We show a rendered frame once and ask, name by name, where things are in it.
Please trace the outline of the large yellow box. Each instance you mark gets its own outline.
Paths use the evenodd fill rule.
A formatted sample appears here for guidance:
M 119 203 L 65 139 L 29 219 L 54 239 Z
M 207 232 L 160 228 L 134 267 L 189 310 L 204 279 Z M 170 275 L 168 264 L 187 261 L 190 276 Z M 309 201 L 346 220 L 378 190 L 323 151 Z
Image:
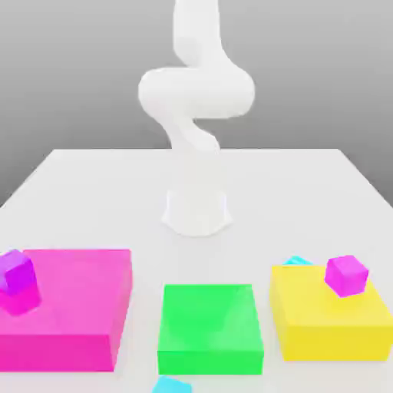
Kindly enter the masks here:
M 286 361 L 378 361 L 393 346 L 393 315 L 372 282 L 339 297 L 322 266 L 273 266 L 269 301 Z

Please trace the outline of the small magenta cube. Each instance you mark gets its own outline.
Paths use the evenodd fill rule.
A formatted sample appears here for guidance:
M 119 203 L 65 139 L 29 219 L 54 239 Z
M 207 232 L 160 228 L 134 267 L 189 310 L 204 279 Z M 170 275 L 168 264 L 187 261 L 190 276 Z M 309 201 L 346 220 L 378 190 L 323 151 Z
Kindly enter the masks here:
M 358 295 L 365 291 L 369 270 L 353 255 L 328 260 L 325 283 L 340 297 Z

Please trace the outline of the large pink box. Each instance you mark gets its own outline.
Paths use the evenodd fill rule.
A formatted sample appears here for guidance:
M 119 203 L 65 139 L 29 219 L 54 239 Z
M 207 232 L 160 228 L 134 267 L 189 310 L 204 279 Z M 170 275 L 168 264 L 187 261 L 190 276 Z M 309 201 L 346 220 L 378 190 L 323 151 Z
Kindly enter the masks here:
M 41 304 L 0 311 L 0 372 L 112 372 L 132 290 L 129 249 L 25 249 Z

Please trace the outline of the large green box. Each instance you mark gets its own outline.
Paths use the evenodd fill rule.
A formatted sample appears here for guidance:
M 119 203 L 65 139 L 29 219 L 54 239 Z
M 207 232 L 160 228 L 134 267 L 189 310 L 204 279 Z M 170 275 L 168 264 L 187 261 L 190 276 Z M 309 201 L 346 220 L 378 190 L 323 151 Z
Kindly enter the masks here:
M 260 375 L 264 347 L 250 284 L 166 284 L 161 375 Z

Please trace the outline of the small purple cube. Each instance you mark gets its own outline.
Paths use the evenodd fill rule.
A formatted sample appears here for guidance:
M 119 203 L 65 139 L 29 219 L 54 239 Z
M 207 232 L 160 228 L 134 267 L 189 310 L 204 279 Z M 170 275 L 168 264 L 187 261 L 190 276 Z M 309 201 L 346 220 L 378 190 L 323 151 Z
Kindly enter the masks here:
M 0 255 L 0 291 L 15 295 L 34 283 L 35 268 L 25 253 L 13 249 Z

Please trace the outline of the small pink cube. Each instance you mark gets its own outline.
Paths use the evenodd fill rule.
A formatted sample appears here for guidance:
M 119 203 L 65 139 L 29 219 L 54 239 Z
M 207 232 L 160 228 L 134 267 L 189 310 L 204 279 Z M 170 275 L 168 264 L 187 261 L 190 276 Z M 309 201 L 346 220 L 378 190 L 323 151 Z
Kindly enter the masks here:
M 15 294 L 0 290 L 0 311 L 18 316 L 36 309 L 41 304 L 41 294 L 36 285 L 24 288 Z

